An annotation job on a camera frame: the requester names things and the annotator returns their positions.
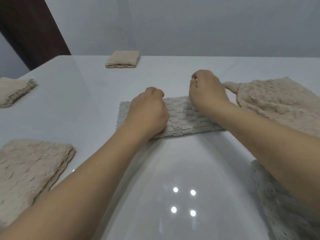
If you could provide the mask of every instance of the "crumpled towel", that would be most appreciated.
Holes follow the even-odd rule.
[[[169,112],[169,120],[165,129],[156,134],[154,138],[166,136],[182,136],[221,130],[222,127],[199,113],[192,106],[189,96],[169,97],[163,99]],[[130,102],[121,102],[117,128],[122,125],[127,117]]]
[[[11,107],[38,84],[35,80],[0,78],[0,108]]]
[[[139,51],[117,50],[106,61],[106,68],[135,68],[140,59]]]
[[[71,144],[33,139],[0,149],[0,230],[49,191],[75,153]]]
[[[320,137],[320,97],[289,77],[226,82],[239,106],[293,129]],[[257,161],[252,170],[258,195],[277,240],[320,239],[320,221]]]

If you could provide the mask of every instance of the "gray wall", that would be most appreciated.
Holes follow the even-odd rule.
[[[46,0],[73,55],[320,57],[319,0]]]
[[[0,77],[19,78],[28,72],[27,66],[0,33]]]

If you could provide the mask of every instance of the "cloth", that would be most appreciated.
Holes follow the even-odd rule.
[[[320,97],[289,77],[224,83],[239,106],[293,129],[320,136]],[[257,161],[252,170],[264,212],[277,240],[320,239],[320,222]]]
[[[35,80],[0,78],[0,108],[11,107],[15,101],[38,84]]]
[[[106,68],[135,68],[140,59],[139,51],[115,51],[106,61]]]
[[[188,96],[172,97],[163,99],[169,111],[169,120],[166,128],[154,138],[166,136],[182,136],[200,132],[221,130],[222,127],[199,113],[191,105]],[[127,117],[130,102],[121,102],[117,127],[122,125]]]
[[[0,149],[0,229],[49,191],[75,153],[71,144],[33,139]]]

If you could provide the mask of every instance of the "fist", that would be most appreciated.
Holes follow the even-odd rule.
[[[161,132],[169,119],[168,109],[162,99],[164,95],[160,89],[147,88],[131,101],[125,123],[134,126],[147,139]]]
[[[205,116],[216,106],[230,102],[224,86],[209,70],[199,70],[192,75],[189,97],[193,106]]]

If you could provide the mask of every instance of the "textured towel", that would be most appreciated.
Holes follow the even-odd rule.
[[[11,107],[16,100],[38,84],[35,80],[0,78],[0,108]]]
[[[268,119],[320,137],[320,97],[289,77],[224,83],[238,104]],[[277,240],[320,239],[320,222],[257,161],[252,162],[262,207]]]
[[[222,128],[215,122],[200,114],[188,96],[164,98],[169,111],[169,120],[166,128],[154,138],[166,136],[182,136],[184,134],[194,134],[200,132],[210,132],[221,130]],[[122,125],[127,117],[130,102],[121,102],[117,127]]]
[[[138,51],[115,51],[106,61],[106,68],[135,68],[140,59]]]
[[[49,191],[75,152],[71,144],[33,139],[13,140],[0,149],[0,229]]]

